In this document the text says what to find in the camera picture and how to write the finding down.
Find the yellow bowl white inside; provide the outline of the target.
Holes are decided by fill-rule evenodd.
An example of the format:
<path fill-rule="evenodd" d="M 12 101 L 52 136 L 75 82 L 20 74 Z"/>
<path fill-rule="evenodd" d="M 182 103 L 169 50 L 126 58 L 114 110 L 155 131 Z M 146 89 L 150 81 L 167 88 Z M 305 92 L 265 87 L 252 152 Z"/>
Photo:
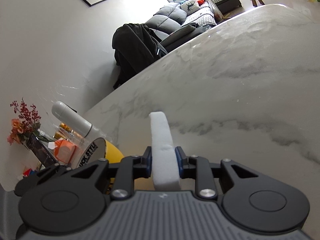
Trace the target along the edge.
<path fill-rule="evenodd" d="M 88 144 L 88 146 L 74 159 L 73 168 L 86 166 L 95 161 L 108 162 L 108 164 L 120 163 L 124 155 L 116 146 L 105 138 L 99 137 Z"/>

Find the orange tissue box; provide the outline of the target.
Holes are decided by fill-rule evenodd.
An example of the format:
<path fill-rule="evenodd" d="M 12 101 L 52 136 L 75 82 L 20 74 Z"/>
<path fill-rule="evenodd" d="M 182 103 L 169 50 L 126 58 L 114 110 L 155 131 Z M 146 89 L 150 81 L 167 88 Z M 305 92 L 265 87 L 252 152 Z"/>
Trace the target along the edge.
<path fill-rule="evenodd" d="M 71 141 L 59 139 L 54 142 L 54 156 L 64 164 L 68 164 L 76 150 L 76 145 Z"/>

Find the red and orange flowers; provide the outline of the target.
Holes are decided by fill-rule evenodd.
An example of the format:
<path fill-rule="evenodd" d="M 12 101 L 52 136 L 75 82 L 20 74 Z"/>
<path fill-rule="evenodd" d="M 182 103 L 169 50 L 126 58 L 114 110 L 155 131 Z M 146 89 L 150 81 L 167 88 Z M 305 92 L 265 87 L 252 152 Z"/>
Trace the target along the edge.
<path fill-rule="evenodd" d="M 11 120 L 11 131 L 7 142 L 9 145 L 13 143 L 24 145 L 31 135 L 35 135 L 39 131 L 41 116 L 37 107 L 34 104 L 28 106 L 24 99 L 21 99 L 20 102 L 14 100 L 10 107 L 18 117 Z"/>

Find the white thermos bottle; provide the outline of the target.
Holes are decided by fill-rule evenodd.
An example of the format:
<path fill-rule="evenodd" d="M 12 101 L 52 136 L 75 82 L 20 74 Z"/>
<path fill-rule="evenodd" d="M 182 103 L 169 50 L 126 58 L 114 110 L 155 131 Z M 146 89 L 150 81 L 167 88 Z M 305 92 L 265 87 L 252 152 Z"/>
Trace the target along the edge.
<path fill-rule="evenodd" d="M 101 129 L 96 128 L 92 123 L 84 119 L 62 101 L 57 101 L 53 104 L 52 114 L 88 141 L 93 141 L 98 138 L 111 141 L 110 137 Z"/>

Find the black jacket on chair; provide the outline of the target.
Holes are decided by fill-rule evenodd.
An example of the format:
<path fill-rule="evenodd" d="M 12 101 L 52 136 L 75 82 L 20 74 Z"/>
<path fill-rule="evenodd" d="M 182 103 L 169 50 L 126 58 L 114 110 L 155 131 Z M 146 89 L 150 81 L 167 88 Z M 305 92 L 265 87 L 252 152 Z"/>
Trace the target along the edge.
<path fill-rule="evenodd" d="M 146 24 L 124 24 L 112 38 L 112 48 L 120 73 L 114 89 L 119 88 L 145 68 L 167 55 L 161 39 Z"/>

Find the grey sofa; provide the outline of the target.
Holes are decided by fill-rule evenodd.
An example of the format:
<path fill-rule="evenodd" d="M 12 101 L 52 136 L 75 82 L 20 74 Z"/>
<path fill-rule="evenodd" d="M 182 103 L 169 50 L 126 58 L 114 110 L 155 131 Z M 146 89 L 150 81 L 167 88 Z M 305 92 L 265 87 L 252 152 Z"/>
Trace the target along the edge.
<path fill-rule="evenodd" d="M 171 52 L 216 26 L 212 6 L 204 0 L 169 3 L 145 23 Z"/>

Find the small round wooden stool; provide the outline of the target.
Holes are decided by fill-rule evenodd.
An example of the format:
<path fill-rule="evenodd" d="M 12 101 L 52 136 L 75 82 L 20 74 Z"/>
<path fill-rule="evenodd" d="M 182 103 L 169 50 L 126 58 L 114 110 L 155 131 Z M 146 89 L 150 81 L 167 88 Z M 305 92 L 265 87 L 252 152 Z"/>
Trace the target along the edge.
<path fill-rule="evenodd" d="M 253 7 L 257 7 L 257 6 L 258 6 L 258 3 L 259 3 L 260 5 L 265 5 L 265 3 L 263 2 L 263 0 L 250 0 L 250 1 L 251 1 L 251 3 L 252 3 Z"/>

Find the checkered grey ottoman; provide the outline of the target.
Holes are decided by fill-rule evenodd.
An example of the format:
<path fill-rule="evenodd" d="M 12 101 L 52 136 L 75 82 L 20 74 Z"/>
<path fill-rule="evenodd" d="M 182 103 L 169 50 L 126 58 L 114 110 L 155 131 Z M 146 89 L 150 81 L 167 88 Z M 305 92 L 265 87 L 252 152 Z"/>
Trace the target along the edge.
<path fill-rule="evenodd" d="M 213 0 L 218 9 L 223 13 L 226 14 L 236 8 L 242 7 L 242 3 L 240 0 Z"/>

